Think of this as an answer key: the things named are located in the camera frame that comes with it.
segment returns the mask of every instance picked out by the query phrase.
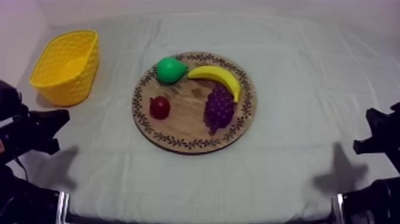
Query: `green fruit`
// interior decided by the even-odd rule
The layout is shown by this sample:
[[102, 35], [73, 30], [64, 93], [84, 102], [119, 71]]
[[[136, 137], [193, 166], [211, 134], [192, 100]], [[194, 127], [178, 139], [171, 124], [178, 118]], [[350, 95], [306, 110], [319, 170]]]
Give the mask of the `green fruit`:
[[178, 81], [188, 69], [188, 66], [173, 57], [161, 59], [157, 64], [157, 79], [164, 83]]

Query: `plastic basket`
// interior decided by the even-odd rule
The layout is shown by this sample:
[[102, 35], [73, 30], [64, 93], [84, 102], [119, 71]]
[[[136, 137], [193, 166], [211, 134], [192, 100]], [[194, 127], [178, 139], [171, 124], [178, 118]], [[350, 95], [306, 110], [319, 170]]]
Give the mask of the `plastic basket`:
[[54, 104], [82, 102], [96, 75], [98, 49], [98, 34], [92, 30], [75, 30], [54, 38], [40, 56], [30, 84]]

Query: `yellow banana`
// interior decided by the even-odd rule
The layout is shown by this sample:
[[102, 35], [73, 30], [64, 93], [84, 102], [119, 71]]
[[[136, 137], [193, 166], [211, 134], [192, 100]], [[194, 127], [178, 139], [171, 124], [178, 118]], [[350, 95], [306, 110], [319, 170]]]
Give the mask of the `yellow banana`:
[[240, 84], [227, 70], [217, 66], [200, 66], [187, 74], [190, 79], [211, 79], [222, 83], [232, 94], [233, 102], [239, 101]]

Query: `round wooden tray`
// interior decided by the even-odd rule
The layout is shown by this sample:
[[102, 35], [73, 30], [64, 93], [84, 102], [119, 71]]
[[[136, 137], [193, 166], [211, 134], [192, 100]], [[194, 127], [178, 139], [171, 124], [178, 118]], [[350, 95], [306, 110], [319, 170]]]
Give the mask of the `round wooden tray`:
[[[241, 91], [235, 105], [235, 115], [224, 129], [210, 135], [204, 123], [208, 94], [215, 83], [188, 79], [184, 75], [176, 84], [162, 86], [156, 80], [156, 67], [151, 67], [140, 79], [132, 99], [133, 119], [139, 130], [155, 145], [175, 153], [203, 154], [222, 149], [235, 142], [249, 128], [257, 106], [257, 95], [250, 77], [234, 62], [207, 52], [186, 52], [173, 56], [189, 66], [220, 66], [239, 81]], [[170, 115], [164, 120], [149, 115], [150, 98], [166, 97], [171, 104]]]

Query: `grapes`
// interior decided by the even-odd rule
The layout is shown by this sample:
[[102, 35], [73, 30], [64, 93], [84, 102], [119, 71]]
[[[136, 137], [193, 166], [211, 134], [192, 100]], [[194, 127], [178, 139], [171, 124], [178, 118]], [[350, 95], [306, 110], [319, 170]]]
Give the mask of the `grapes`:
[[233, 102], [233, 95], [225, 86], [217, 84], [208, 95], [204, 113], [212, 133], [215, 133], [218, 128], [226, 127], [230, 123], [235, 113], [235, 104]]

